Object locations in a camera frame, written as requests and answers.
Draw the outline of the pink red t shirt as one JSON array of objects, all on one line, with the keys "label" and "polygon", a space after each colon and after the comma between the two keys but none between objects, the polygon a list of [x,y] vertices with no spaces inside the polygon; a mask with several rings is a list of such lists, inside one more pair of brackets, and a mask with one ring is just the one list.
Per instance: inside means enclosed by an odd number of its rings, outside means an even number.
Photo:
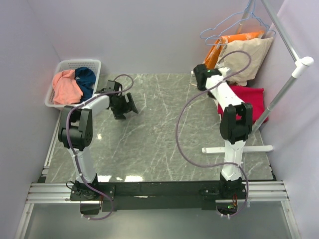
[{"label": "pink red t shirt", "polygon": [[252,105],[253,123],[255,123],[265,110],[264,89],[236,85],[231,85],[230,88],[245,103],[250,103]]}]

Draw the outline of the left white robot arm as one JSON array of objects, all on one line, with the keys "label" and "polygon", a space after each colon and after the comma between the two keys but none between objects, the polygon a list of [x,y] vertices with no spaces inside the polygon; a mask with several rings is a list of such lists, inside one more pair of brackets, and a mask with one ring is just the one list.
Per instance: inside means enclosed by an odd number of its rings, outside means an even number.
[{"label": "left white robot arm", "polygon": [[84,102],[65,106],[60,120],[58,140],[70,153],[76,172],[72,192],[87,200],[96,199],[102,192],[90,145],[93,140],[93,118],[104,110],[111,110],[116,120],[125,120],[125,114],[129,112],[139,113],[132,94],[113,80]]}]

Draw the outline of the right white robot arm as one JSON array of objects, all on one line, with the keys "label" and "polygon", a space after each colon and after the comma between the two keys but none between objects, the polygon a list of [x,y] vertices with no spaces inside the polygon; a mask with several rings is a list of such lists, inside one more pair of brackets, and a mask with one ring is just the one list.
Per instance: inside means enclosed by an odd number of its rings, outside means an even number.
[{"label": "right white robot arm", "polygon": [[229,73],[227,67],[208,69],[205,64],[199,64],[193,69],[193,73],[197,88],[200,91],[208,89],[223,110],[219,129],[225,140],[226,165],[220,174],[219,194],[229,199],[245,191],[239,165],[242,162],[244,146],[252,131],[253,107],[240,99],[224,80]]}]

